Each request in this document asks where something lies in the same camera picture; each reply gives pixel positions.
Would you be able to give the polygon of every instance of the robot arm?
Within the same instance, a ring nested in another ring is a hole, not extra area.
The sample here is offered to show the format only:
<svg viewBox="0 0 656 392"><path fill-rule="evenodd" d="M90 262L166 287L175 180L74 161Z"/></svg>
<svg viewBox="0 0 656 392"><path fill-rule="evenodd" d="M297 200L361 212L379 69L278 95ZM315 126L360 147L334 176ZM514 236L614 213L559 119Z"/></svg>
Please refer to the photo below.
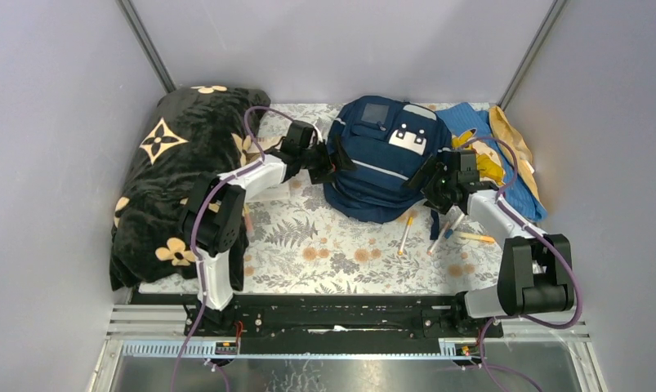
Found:
<svg viewBox="0 0 656 392"><path fill-rule="evenodd" d="M313 184L330 181L336 170L355 169L339 143L333 154L328 154L323 141L310 145L314 132L313 125L293 121L281 147L272 149L262 163L249 163L235 171L196 180L179 222L187 243L191 243L195 217L209 190L221 179L232 179L212 199L212 203L219 204L218 213L203 215L197 233L196 246L201 256L196 260L198 299L209 309L223 310L234 294L229 281L229 250L239 235L246 198L284 183L301 169L308 169ZM251 165L257 167L249 171Z"/></svg>
<svg viewBox="0 0 656 392"><path fill-rule="evenodd" d="M532 235L543 236L571 265L570 244L562 234L547 234L515 211L490 181L480 181L473 151L443 153L446 163L430 160L418 178L424 186L426 205L448 212L457 205L481 223L503 250L498 283L458 297L462 318L516 316L568 310L575 301L571 279L553 254Z"/></svg>

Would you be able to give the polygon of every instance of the floral tablecloth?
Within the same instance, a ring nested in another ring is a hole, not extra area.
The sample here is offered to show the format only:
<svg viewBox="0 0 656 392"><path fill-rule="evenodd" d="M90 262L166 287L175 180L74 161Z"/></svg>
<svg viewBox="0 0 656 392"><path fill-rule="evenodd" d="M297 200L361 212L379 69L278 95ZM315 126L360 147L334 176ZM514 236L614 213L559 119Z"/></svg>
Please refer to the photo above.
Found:
<svg viewBox="0 0 656 392"><path fill-rule="evenodd" d="M444 109L450 104L424 104ZM485 104L473 105L487 109ZM315 123L327 134L341 105L273 105L293 118ZM287 120L267 114L260 136L281 136ZM302 171L289 182L291 197L250 203L254 236L245 255L245 287L253 293L312 294L453 294L496 283L501 249L453 235L442 240L432 256L430 210L423 202L398 220L384 225L363 223L333 210L323 196L322 185L311 185ZM442 220L457 217L451 211ZM409 216L413 225L405 253L397 247ZM467 218L460 230L483 233ZM196 279L172 275L143 283L143 293L195 293Z"/></svg>

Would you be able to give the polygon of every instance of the white patch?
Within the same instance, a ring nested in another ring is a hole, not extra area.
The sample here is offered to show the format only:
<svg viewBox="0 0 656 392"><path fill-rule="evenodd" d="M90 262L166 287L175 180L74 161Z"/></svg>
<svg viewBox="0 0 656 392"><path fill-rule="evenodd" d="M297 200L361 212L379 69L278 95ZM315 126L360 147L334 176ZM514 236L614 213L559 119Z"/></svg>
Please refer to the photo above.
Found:
<svg viewBox="0 0 656 392"><path fill-rule="evenodd" d="M422 108L421 106L417 105L405 105L402 110L409 112L409 113L414 113L418 114L424 118L429 118L430 120L436 120L435 113L430 111L427 108Z"/></svg>
<svg viewBox="0 0 656 392"><path fill-rule="evenodd" d="M426 139L417 137L417 134L413 132L393 132L388 143L408 149L419 155L423 155L424 149L426 149Z"/></svg>

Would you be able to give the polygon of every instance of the reflective stripe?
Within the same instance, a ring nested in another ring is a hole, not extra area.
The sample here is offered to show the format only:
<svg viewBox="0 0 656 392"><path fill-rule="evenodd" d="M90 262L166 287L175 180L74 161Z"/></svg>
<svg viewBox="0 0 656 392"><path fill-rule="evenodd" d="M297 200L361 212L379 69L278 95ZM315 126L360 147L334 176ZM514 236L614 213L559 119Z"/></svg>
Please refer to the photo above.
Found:
<svg viewBox="0 0 656 392"><path fill-rule="evenodd" d="M359 166L368 167L369 169L375 170L376 172L381 172L381 173L383 173L383 174L387 174L387 175L389 175L389 176L393 176L393 177L401 178L402 180L405 180L405 181L406 181L406 180L409 180L409 177L407 177L407 176L403 176L403 175L401 175L401 174L399 174L399 173L395 173L394 171L390 171L390 170L386 170L386 169L381 169L380 167L375 167L375 166L369 165L368 163L359 162L359 161L357 161L357 160L355 160L355 159L352 159L351 162L356 163L356 164L359 165Z"/></svg>
<svg viewBox="0 0 656 392"><path fill-rule="evenodd" d="M419 105L405 105L402 108L402 110L404 110L405 112L418 114L418 115L420 115L424 118L428 118L430 120L434 120L434 121L436 120L436 116L435 116L434 112L430 111L427 108L422 108Z"/></svg>

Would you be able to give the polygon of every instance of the gray wall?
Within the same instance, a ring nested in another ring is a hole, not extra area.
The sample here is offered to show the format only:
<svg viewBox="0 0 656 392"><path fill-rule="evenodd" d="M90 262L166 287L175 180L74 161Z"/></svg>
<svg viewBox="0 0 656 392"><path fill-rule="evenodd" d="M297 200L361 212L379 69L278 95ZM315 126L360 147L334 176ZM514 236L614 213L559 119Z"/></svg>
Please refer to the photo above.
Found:
<svg viewBox="0 0 656 392"><path fill-rule="evenodd" d="M573 0L511 102L612 391L656 391L656 1Z"/></svg>
<svg viewBox="0 0 656 392"><path fill-rule="evenodd" d="M135 0L178 85L496 102L551 0Z"/></svg>
<svg viewBox="0 0 656 392"><path fill-rule="evenodd" d="M83 390L109 229L163 89L112 0L0 2L0 390Z"/></svg>

